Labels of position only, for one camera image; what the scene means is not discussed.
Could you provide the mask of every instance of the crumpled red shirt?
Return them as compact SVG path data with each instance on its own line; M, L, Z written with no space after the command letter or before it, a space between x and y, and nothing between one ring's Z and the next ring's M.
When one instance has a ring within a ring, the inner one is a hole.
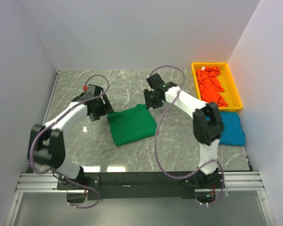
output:
M219 107L227 107L228 103L219 92L224 92L217 76L221 71L218 67L206 67L204 71L197 69L197 82L201 99L208 103L215 102Z

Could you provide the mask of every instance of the blue cloth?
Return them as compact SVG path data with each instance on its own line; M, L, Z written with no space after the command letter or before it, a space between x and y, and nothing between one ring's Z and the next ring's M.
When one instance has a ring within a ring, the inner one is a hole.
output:
M236 112L220 112L225 129L220 138L223 145L245 145L245 135Z

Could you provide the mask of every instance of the marble table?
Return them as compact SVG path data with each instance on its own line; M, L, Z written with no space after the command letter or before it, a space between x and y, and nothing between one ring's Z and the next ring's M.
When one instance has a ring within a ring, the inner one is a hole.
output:
M81 92L85 81L93 74L105 75L110 81L107 96L114 111L123 111L144 104L143 90L150 70L87 70L59 71L50 99L46 120L62 112L70 101ZM183 90L196 96L191 70L185 70ZM182 76L176 70L160 70L164 81L180 84ZM94 78L93 84L106 87L102 78ZM157 121L164 107L150 109ZM116 147L110 133L107 117L91 122L86 117L64 136L67 156L87 171L159 171L153 150L153 137ZM192 120L173 106L163 120L158 137L158 155L162 166L169 171L195 170L199 163L199 144L194 138ZM249 170L245 150L241 146L220 145L218 160L225 170Z

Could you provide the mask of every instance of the yellow bin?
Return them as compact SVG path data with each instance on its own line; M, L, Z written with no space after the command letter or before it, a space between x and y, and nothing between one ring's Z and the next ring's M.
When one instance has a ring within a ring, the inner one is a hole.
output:
M196 70L202 67L218 67L221 70L221 74L218 75L218 80L222 85L224 92L220 92L225 101L228 103L227 107L219 107L220 111L237 112L242 109L242 102L236 88L234 79L232 77L230 68L227 63L192 63L192 73L195 82L195 88L198 99L201 100L199 87L197 83Z

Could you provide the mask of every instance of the folded green fabric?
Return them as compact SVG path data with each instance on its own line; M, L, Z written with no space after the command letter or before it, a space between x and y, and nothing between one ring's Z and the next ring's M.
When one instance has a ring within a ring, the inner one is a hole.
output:
M146 105L108 114L111 135L116 146L155 135L156 122Z

